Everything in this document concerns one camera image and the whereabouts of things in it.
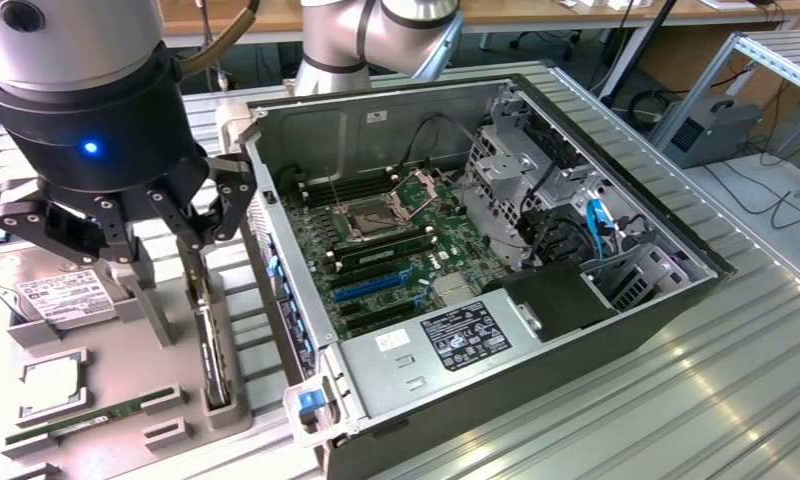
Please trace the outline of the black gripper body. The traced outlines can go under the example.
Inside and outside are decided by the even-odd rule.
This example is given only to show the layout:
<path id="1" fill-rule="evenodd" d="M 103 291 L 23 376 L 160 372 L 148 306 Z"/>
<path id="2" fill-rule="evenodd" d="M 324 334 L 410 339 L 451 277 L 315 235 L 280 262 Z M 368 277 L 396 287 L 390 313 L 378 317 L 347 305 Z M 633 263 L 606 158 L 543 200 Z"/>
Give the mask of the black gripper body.
<path id="1" fill-rule="evenodd" d="M 94 214 L 108 198 L 131 221 L 156 217 L 150 191 L 188 207 L 210 167 L 194 139 L 174 58 L 156 46 L 115 83 L 70 92 L 0 83 L 0 123 L 52 201 Z"/>

